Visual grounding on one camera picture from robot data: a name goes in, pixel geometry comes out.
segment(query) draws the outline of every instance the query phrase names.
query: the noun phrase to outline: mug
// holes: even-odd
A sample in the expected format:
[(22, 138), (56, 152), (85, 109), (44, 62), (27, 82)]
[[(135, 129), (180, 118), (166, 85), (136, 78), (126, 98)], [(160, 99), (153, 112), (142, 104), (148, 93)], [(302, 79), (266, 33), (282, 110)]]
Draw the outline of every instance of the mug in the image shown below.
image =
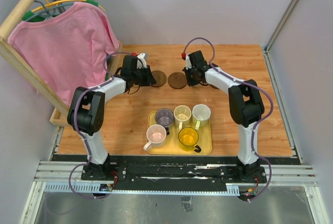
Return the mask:
[(195, 129), (205, 126), (210, 118), (211, 111), (205, 104), (198, 104), (194, 106), (192, 110), (192, 120), (195, 125)]
[(178, 140), (182, 150), (201, 152), (199, 145), (196, 145), (199, 140), (199, 134), (195, 129), (190, 127), (183, 128), (178, 134)]
[(159, 109), (155, 114), (155, 122), (165, 127), (166, 134), (170, 134), (170, 129), (173, 126), (174, 116), (171, 110), (167, 108)]
[(165, 144), (167, 131), (163, 126), (155, 124), (147, 129), (146, 136), (148, 142), (144, 146), (145, 151), (151, 149), (152, 147), (162, 147)]
[(191, 121), (191, 110), (185, 105), (177, 106), (173, 111), (175, 117), (175, 124), (178, 127), (178, 132), (182, 130), (183, 127), (188, 127)]

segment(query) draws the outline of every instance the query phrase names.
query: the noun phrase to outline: round coaster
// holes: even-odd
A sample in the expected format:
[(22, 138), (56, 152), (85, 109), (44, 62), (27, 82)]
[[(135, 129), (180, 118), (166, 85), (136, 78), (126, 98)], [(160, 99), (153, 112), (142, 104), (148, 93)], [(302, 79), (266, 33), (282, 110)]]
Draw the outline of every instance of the round coaster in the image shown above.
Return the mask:
[(167, 76), (164, 74), (164, 72), (160, 70), (155, 70), (152, 73), (152, 77), (156, 80), (157, 83), (152, 84), (153, 87), (161, 87), (167, 82)]
[(168, 84), (174, 89), (182, 89), (187, 85), (186, 76), (180, 72), (172, 73), (168, 77)]

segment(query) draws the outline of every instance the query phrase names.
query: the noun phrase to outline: wooden clothes rack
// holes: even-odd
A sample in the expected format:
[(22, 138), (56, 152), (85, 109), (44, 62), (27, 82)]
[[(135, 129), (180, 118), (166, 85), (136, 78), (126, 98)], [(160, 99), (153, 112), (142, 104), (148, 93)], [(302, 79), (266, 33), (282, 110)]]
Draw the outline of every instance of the wooden clothes rack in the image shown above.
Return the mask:
[[(30, 8), (34, 0), (20, 0), (15, 8), (0, 26), (0, 55), (6, 59), (36, 90), (44, 95), (55, 107), (50, 121), (58, 126), (65, 126), (68, 114), (68, 106), (57, 96), (57, 94), (43, 81), (43, 79), (30, 67), (30, 65), (7, 43), (7, 39), (21, 21), (23, 15)], [(108, 67), (114, 72), (118, 66), (120, 55), (117, 55), (112, 65)]]

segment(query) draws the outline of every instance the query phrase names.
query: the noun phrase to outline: wooden floor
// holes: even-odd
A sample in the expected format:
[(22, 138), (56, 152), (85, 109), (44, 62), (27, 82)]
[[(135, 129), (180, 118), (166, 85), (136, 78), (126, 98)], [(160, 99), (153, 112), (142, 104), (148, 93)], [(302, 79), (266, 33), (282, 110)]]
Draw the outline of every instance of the wooden floor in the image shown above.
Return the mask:
[[(132, 45), (124, 51), (149, 54), (151, 70), (162, 70), (168, 77), (173, 72), (182, 72), (185, 62), (181, 59), (184, 45)], [(207, 45), (191, 45), (187, 53), (202, 50), (206, 60), (212, 56)], [(276, 103), (264, 57), (258, 45), (216, 45), (214, 63), (223, 70), (241, 79), (254, 79), (274, 101), (273, 114), (259, 126), (259, 154), (265, 156), (291, 156), (284, 124)], [(269, 101), (262, 94), (265, 112)], [(171, 88), (168, 83), (160, 88), (140, 88), (134, 95), (122, 94), (109, 101), (102, 135), (110, 154), (149, 155), (143, 150), (146, 143), (147, 118), (159, 108), (174, 110), (177, 105), (193, 108), (206, 104), (212, 110), (211, 129), (213, 151), (211, 155), (234, 156), (238, 153), (238, 129), (229, 113), (228, 96), (210, 86), (199, 88)], [(59, 154), (86, 154), (78, 134), (71, 128), (64, 129)]]

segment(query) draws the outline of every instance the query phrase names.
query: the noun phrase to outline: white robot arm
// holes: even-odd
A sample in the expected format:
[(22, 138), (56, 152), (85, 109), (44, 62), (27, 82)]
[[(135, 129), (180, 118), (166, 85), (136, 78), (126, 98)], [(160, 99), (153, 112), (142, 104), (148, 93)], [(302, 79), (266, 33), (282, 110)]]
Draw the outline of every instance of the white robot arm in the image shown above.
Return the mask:
[(201, 51), (196, 51), (188, 55), (183, 53), (182, 58), (186, 64), (183, 71), (189, 86), (210, 84), (229, 96), (230, 114), (234, 122), (238, 124), (238, 160), (240, 170), (244, 177), (254, 173), (260, 165), (258, 157), (255, 155), (255, 153), (258, 153), (258, 127), (254, 131), (253, 145), (251, 139), (252, 129), (261, 119), (264, 113), (264, 106), (259, 91), (240, 84), (240, 82), (251, 83), (255, 86), (257, 85), (256, 82), (254, 80), (244, 81), (237, 79), (215, 65), (212, 68), (205, 61)]
[[(124, 57), (123, 66), (119, 69), (120, 74), (110, 80), (95, 86), (91, 91), (89, 88), (78, 87), (74, 93), (73, 100), (67, 116), (67, 122), (73, 126), (76, 121), (81, 131), (81, 139), (84, 141), (85, 148), (88, 152), (89, 165), (97, 174), (108, 173), (109, 154), (104, 147), (101, 136), (101, 126), (104, 119), (105, 104), (115, 97), (128, 91), (133, 85), (151, 86), (156, 83), (153, 78), (150, 67), (146, 63), (147, 54), (141, 53), (136, 55), (127, 55)], [(74, 118), (74, 109), (79, 103), (77, 118)]]
[[(213, 69), (209, 69), (207, 72), (205, 72), (205, 77), (206, 77), (206, 82), (208, 84), (211, 84), (219, 88), (227, 95), (229, 94), (228, 93), (229, 88), (231, 88), (232, 86), (239, 85), (239, 83), (236, 83), (235, 81), (230, 80), (225, 76), (222, 76), (221, 74), (216, 72), (216, 70)], [(238, 159), (245, 165), (252, 164), (256, 160), (258, 160), (258, 157), (254, 154), (254, 152), (252, 152), (252, 147), (251, 147), (251, 133), (252, 133), (252, 127), (255, 123), (256, 122), (249, 124), (248, 127), (244, 127), (243, 125), (238, 124), (238, 135), (239, 135)], [(254, 136), (254, 150), (256, 152), (258, 152), (257, 137), (258, 137), (258, 132), (256, 131)]]

